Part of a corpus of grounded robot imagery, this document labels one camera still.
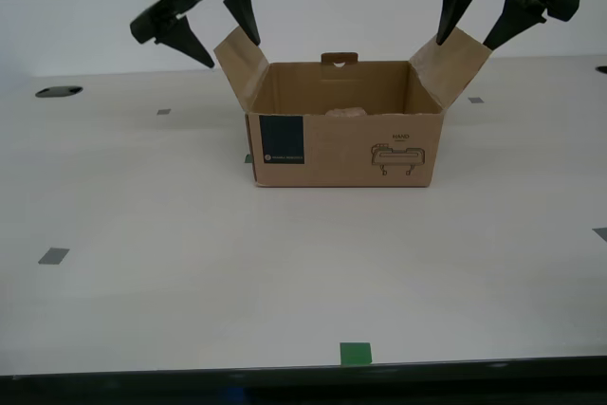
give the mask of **cardboard box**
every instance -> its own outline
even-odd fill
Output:
[[[409,62],[269,64],[238,28],[215,50],[246,112],[255,180],[268,187],[427,187],[447,109],[491,51],[456,29]],[[368,116],[339,118],[332,109]]]

